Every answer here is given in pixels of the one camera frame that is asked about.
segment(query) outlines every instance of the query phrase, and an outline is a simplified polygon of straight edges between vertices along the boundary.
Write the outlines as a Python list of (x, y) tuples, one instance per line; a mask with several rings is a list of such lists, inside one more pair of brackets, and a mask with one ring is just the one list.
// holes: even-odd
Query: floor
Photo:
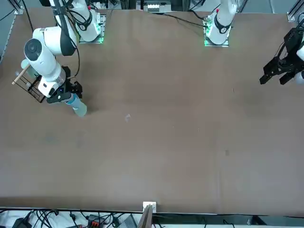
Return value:
[[(205, 4), (198, 7), (197, 11), (211, 11), (218, 4), (220, 0), (206, 0)], [(296, 2), (296, 0), (248, 0), (243, 12), (244, 13), (286, 13)], [(0, 18), (4, 17), (13, 8), (7, 0), (1, 1)], [(41, 7), (39, 0), (25, 0), (27, 7)], [(5, 44), (8, 38), (10, 27), (12, 25), (14, 14), (10, 14), (4, 20), (0, 21), (2, 29), (0, 33), (0, 54), (2, 55)]]

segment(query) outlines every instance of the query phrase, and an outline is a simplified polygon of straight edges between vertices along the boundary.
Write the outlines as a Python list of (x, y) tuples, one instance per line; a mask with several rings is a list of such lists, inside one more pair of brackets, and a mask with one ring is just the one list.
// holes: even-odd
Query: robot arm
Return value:
[(67, 4), (72, 4), (76, 26), (82, 38), (94, 40), (99, 34), (97, 14), (89, 11), (85, 0), (49, 0), (58, 26), (38, 28), (24, 47), (24, 54), (31, 66), (42, 76), (38, 90), (46, 97), (64, 84), (67, 75), (56, 61), (56, 55), (71, 56), (75, 52), (77, 39), (67, 17)]
[[(285, 35), (277, 56), (264, 66), (264, 75), (260, 78), (261, 85), (268, 82), (273, 76), (283, 73), (285, 74), (280, 78), (282, 85), (294, 77), (298, 83), (304, 82), (304, 37), (303, 28), (299, 25)], [(284, 48), (286, 48), (287, 55), (280, 59)]]
[(231, 22), (237, 12), (237, 4), (235, 0), (221, 0), (220, 7), (217, 12), (211, 14), (212, 25), (207, 37), (212, 43), (223, 44), (229, 36)]

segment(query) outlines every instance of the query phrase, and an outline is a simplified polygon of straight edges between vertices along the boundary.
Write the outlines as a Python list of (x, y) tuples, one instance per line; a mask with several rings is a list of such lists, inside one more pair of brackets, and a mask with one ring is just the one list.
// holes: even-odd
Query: brown table surface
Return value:
[[(50, 9), (30, 15), (54, 25)], [(259, 84), (291, 26), (236, 15), (230, 47), (212, 48), (201, 28), (115, 10), (104, 44), (79, 45), (79, 118), (11, 85), (32, 34), (17, 16), (0, 77), (0, 205), (303, 215), (304, 87)], [(76, 54), (57, 59), (76, 71)]]

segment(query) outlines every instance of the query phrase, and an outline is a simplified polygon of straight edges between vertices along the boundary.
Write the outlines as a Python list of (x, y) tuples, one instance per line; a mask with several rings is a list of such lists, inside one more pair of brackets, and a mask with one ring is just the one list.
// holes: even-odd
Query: wooden stick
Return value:
[(28, 70), (28, 68), (30, 67), (30, 64), (28, 64), (22, 71), (21, 73), (15, 78), (15, 80), (11, 83), (12, 85), (14, 85), (18, 80), (19, 78), (21, 78), (24, 73)]

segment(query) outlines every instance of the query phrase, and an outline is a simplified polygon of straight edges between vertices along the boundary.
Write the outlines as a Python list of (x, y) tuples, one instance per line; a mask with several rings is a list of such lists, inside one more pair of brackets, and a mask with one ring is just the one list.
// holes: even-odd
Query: black cable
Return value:
[(33, 228), (35, 228), (35, 226), (37, 225), (38, 221), (40, 220), (40, 217), (38, 217), (38, 213), (37, 213), (37, 221), (35, 222), (35, 225), (33, 226)]
[(80, 213), (82, 214), (83, 217), (85, 217), (86, 220), (89, 220), (89, 217), (85, 216), (82, 211), (80, 211)]
[(21, 1), (22, 1), (22, 3), (23, 3), (23, 6), (24, 6), (25, 11), (26, 11), (26, 13), (27, 13), (29, 25), (30, 25), (30, 27), (31, 27), (31, 29), (32, 29), (32, 32), (34, 32), (34, 28), (33, 28), (33, 25), (32, 25), (32, 21), (30, 20), (30, 17), (29, 17), (28, 8), (27, 8), (27, 6), (26, 6), (24, 0), (21, 0)]
[(76, 224), (75, 220), (76, 220), (76, 216), (74, 214), (72, 214), (72, 212), (70, 211), (70, 217), (73, 220), (74, 224), (76, 227), (78, 227), (78, 225)]
[(194, 5), (189, 11), (193, 10), (193, 9), (194, 9), (197, 5), (199, 5), (201, 2), (202, 2), (201, 5), (203, 5), (203, 4), (205, 3), (205, 1), (206, 1), (206, 0), (200, 0), (200, 1), (198, 1), (198, 2), (196, 3), (196, 5)]
[(50, 211), (45, 215), (45, 217), (42, 219), (41, 228), (43, 227), (43, 225), (45, 225), (44, 220), (46, 220), (46, 218), (48, 218), (48, 216), (49, 216), (51, 213), (55, 213), (55, 215), (57, 215), (56, 210), (50, 210)]
[(47, 217), (46, 217), (46, 223), (48, 224), (48, 226), (52, 227)]
[(191, 22), (191, 21), (188, 21), (188, 20), (185, 20), (185, 19), (182, 19), (182, 18), (173, 16), (173, 15), (170, 15), (170, 14), (164, 14), (164, 13), (156, 13), (156, 14), (158, 14), (158, 15), (164, 15), (164, 16), (168, 16), (168, 17), (172, 17), (172, 18), (175, 18), (175, 19), (178, 19), (178, 20), (187, 22), (187, 23), (192, 24), (192, 25), (200, 26), (200, 27), (203, 27), (203, 28), (208, 28), (207, 25), (197, 24), (197, 23), (194, 23), (194, 22)]
[[(70, 10), (70, 9), (68, 9), (68, 11), (71, 13), (73, 19), (75, 19), (79, 24), (84, 24), (84, 23), (86, 22), (85, 17), (82, 16), (80, 13), (78, 13), (78, 12), (76, 12), (76, 11), (74, 11), (74, 10)], [(80, 20), (78, 20), (77, 18), (75, 18), (75, 16), (74, 16), (72, 13), (77, 14), (77, 15), (80, 16), (84, 21), (81, 22)]]
[(99, 221), (98, 221), (98, 228), (100, 228), (100, 213), (98, 212), (98, 218), (99, 218)]
[(204, 223), (205, 223), (204, 228), (206, 228), (206, 226), (207, 226), (207, 221), (205, 220), (205, 217), (204, 217), (204, 216), (203, 216), (203, 221), (204, 221)]
[(78, 30), (76, 29), (76, 27), (75, 27), (75, 22), (69, 17), (69, 16), (66, 16), (67, 18), (68, 18), (68, 20), (71, 22), (71, 24), (73, 25), (73, 27), (74, 27), (74, 30), (75, 30), (75, 32), (78, 34), (78, 36), (79, 36), (79, 39), (81, 38), (81, 35), (80, 35), (80, 33), (78, 32)]
[(14, 12), (15, 10), (13, 9), (11, 12), (9, 12), (7, 15), (5, 15), (3, 18), (0, 19), (0, 21), (2, 21), (3, 19), (5, 19), (8, 15), (10, 15), (12, 12)]
[(36, 211), (37, 221), (36, 221), (34, 227), (36, 226), (36, 224), (38, 223), (38, 221), (40, 221), (41, 224), (45, 225), (48, 228), (51, 228), (51, 225), (43, 223), (43, 220), (42, 220), (42, 217), (45, 216), (46, 210), (38, 210), (38, 211)]
[(213, 9), (212, 13), (213, 13), (219, 6), (220, 6), (220, 4), (219, 4), (216, 8)]
[(78, 69), (76, 71), (76, 74), (74, 75), (74, 77), (76, 77), (79, 73), (79, 69), (80, 69), (80, 55), (79, 55), (79, 50), (77, 48), (77, 45), (75, 44), (75, 42), (71, 39), (71, 37), (67, 34), (67, 32), (62, 29), (62, 27), (58, 24), (58, 26), (61, 28), (61, 30), (63, 30), (64, 34), (70, 39), (70, 41), (72, 42), (72, 44), (74, 45), (74, 47), (76, 48), (77, 51), (77, 56), (78, 56)]
[(223, 223), (224, 223), (224, 224), (227, 224), (227, 225), (232, 225), (233, 228), (235, 228), (235, 227), (234, 227), (234, 224), (233, 224), (232, 222), (228, 223), (226, 220), (223, 219)]
[[(40, 213), (40, 216), (38, 215), (38, 211), (36, 211), (36, 216), (37, 216), (38, 220), (42, 223), (43, 222), (42, 217), (43, 217), (43, 215), (45, 216), (45, 211), (39, 210), (39, 213)], [(44, 225), (48, 228), (51, 228), (51, 226), (48, 224), (44, 224)]]
[(110, 218), (110, 221), (108, 222), (108, 226), (106, 228), (109, 228), (110, 226), (114, 227), (114, 228), (117, 228), (116, 224), (114, 223), (114, 220), (115, 219), (118, 219), (119, 217), (121, 217), (122, 215), (124, 215), (125, 213), (122, 213), (121, 215), (115, 217), (114, 214), (111, 214), (110, 216), (112, 216), (112, 222), (111, 222), (111, 218)]
[(194, 15), (197, 17), (197, 18), (199, 18), (199, 19), (201, 19), (201, 20), (204, 20), (205, 19), (205, 17), (200, 17), (195, 11), (193, 11), (193, 10), (189, 10), (189, 12), (192, 12), (192, 13), (194, 13)]

